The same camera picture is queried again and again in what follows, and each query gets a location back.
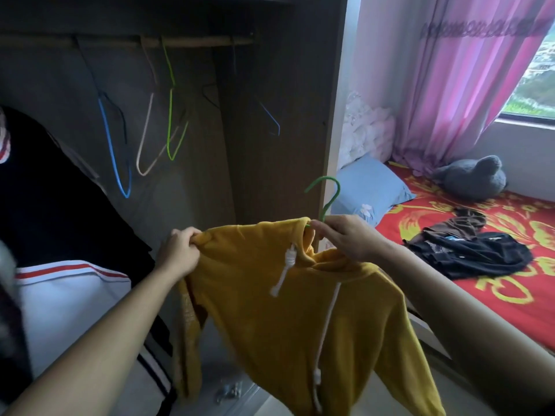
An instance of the red bedsheet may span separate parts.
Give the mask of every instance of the red bedsheet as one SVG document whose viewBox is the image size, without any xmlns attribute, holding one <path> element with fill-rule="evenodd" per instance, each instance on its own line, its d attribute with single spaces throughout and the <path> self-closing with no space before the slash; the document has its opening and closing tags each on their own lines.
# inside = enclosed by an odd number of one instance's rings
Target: red bedsheet
<svg viewBox="0 0 555 416">
<path fill-rule="evenodd" d="M 458 201 L 425 177 L 390 162 L 389 167 L 417 197 L 395 206 L 377 229 L 402 243 L 422 228 L 453 216 L 454 207 L 476 209 L 487 216 L 484 231 L 505 232 L 526 244 L 534 261 L 522 272 L 480 277 L 456 284 L 519 330 L 555 350 L 555 203 L 503 192 L 481 203 Z"/>
</svg>

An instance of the window frame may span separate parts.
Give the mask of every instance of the window frame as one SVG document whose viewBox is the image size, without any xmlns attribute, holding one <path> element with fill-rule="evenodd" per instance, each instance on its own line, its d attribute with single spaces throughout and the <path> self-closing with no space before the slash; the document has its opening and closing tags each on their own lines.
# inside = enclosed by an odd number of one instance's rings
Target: window frame
<svg viewBox="0 0 555 416">
<path fill-rule="evenodd" d="M 551 127 L 555 127 L 555 118 L 546 118 L 543 116 L 501 112 L 497 118 L 502 120 L 508 120 L 508 121 L 529 122 L 531 124 L 541 124 L 541 125 L 549 125 Z"/>
</svg>

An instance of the blue pillow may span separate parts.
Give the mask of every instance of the blue pillow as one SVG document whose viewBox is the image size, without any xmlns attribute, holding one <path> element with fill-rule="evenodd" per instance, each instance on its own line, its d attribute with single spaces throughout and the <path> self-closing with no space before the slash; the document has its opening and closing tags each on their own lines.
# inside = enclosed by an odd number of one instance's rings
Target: blue pillow
<svg viewBox="0 0 555 416">
<path fill-rule="evenodd" d="M 337 173 L 341 193 L 331 205 L 332 215 L 358 215 L 376 226 L 397 204 L 416 196 L 379 160 L 364 155 Z"/>
</svg>

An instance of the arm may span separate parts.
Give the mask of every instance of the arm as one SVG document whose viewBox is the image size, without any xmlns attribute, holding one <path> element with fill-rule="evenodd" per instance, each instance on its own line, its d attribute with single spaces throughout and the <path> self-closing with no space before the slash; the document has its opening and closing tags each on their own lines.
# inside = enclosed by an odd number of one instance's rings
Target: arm
<svg viewBox="0 0 555 416">
<path fill-rule="evenodd" d="M 389 274 L 494 410 L 535 414 L 555 400 L 555 358 L 410 250 L 358 216 L 310 225 L 352 259 Z"/>
<path fill-rule="evenodd" d="M 194 228 L 173 230 L 156 268 L 64 352 L 5 416 L 107 415 L 172 286 L 198 263 Z"/>
</svg>

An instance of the pink curtain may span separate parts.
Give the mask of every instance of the pink curtain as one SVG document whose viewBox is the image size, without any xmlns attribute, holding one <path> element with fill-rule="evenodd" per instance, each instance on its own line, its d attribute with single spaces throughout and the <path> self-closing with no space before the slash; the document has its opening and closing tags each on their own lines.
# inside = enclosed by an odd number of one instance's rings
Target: pink curtain
<svg viewBox="0 0 555 416">
<path fill-rule="evenodd" d="M 555 0 L 434 0 L 393 158 L 416 173 L 462 158 L 501 112 L 555 19 Z"/>
</svg>

